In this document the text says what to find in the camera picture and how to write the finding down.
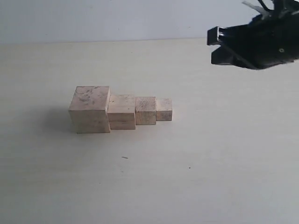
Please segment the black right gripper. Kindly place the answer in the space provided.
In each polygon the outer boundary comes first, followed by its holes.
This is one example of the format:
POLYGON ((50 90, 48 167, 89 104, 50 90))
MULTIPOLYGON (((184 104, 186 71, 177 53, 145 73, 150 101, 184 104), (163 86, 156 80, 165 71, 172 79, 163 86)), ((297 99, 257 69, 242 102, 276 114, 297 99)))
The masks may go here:
POLYGON ((211 64, 264 70, 299 59, 299 15, 219 27, 207 31, 208 46, 226 44, 211 53, 211 64))

